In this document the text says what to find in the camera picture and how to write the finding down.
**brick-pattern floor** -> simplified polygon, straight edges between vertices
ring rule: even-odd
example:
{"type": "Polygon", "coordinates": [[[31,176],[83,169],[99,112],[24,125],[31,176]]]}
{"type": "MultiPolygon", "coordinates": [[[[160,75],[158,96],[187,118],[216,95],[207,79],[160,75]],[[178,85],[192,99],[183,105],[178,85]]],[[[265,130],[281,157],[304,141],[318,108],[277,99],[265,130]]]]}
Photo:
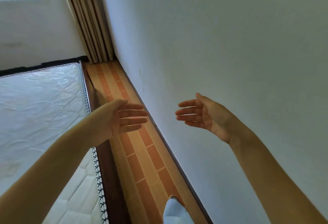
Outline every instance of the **brick-pattern floor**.
{"type": "MultiPolygon", "coordinates": [[[[122,98],[140,103],[118,61],[86,68],[103,96],[101,104],[122,98]]],[[[133,224],[162,223],[170,195],[186,206],[195,223],[207,223],[150,121],[138,131],[114,137],[110,144],[133,224]]]]}

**forearm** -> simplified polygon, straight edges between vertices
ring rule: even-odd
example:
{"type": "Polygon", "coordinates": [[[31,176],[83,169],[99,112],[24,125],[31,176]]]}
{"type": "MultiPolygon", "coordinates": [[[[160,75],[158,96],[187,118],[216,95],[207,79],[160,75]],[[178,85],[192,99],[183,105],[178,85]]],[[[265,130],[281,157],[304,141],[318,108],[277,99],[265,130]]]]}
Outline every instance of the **forearm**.
{"type": "Polygon", "coordinates": [[[230,147],[271,223],[328,223],[252,131],[230,147]]]}
{"type": "Polygon", "coordinates": [[[0,223],[42,223],[89,147],[72,128],[0,197],[0,223]]]}

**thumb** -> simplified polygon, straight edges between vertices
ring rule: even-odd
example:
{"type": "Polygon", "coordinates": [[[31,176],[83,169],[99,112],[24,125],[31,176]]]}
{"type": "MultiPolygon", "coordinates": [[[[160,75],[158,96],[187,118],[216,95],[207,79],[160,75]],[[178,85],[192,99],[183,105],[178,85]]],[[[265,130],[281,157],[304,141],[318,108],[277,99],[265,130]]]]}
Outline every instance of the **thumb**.
{"type": "Polygon", "coordinates": [[[213,101],[210,98],[207,98],[201,95],[200,93],[196,93],[196,98],[207,107],[209,107],[213,103],[213,101]]]}
{"type": "Polygon", "coordinates": [[[111,109],[114,111],[116,109],[118,109],[120,106],[125,105],[126,103],[128,103],[128,100],[113,100],[110,103],[111,109]]]}

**mattress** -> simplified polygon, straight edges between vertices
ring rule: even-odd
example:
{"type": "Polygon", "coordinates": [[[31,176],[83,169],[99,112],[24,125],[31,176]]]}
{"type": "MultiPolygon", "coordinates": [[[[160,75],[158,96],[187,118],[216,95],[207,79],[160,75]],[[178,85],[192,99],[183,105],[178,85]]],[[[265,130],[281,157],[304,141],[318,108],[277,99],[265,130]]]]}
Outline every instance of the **mattress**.
{"type": "MultiPolygon", "coordinates": [[[[78,63],[0,77],[0,194],[89,113],[78,63]]],[[[95,147],[88,151],[44,223],[109,223],[95,147]]]]}

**beige curtain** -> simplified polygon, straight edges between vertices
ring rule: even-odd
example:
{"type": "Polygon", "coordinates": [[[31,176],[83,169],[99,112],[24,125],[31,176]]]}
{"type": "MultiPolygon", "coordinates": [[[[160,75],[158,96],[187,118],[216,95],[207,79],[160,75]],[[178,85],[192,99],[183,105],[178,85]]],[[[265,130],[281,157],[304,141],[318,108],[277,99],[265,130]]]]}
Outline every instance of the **beige curtain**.
{"type": "Polygon", "coordinates": [[[102,0],[67,0],[90,63],[114,60],[112,40],[102,0]]]}

